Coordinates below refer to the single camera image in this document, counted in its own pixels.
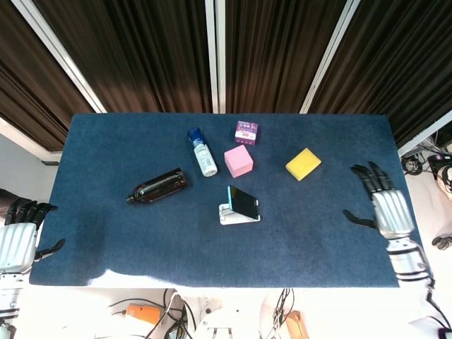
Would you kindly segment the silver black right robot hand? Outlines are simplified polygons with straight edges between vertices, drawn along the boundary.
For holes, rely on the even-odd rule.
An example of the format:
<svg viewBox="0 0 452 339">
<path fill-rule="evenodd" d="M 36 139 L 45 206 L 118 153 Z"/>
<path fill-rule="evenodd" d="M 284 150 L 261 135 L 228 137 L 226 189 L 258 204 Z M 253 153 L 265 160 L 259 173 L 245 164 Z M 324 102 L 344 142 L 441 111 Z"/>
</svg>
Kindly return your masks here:
<svg viewBox="0 0 452 339">
<path fill-rule="evenodd" d="M 343 215 L 352 223 L 378 230 L 388 240 L 409 237 L 415 229 L 408 203 L 389 177 L 375 162 L 369 166 L 353 165 L 351 171 L 361 180 L 374 207 L 374 219 L 363 219 L 343 210 Z"/>
</svg>

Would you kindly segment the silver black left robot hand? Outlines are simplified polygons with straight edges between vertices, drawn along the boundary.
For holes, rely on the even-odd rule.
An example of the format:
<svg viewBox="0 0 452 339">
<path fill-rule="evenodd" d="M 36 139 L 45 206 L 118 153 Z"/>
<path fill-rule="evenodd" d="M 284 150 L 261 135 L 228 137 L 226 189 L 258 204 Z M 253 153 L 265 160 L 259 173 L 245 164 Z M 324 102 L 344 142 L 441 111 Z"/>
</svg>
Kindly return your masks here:
<svg viewBox="0 0 452 339">
<path fill-rule="evenodd" d="M 8 208 L 1 227 L 1 274 L 24 274 L 33 263 L 61 250 L 66 240 L 60 239 L 48 249 L 37 249 L 37 236 L 45 216 L 57 207 L 17 198 Z"/>
</svg>

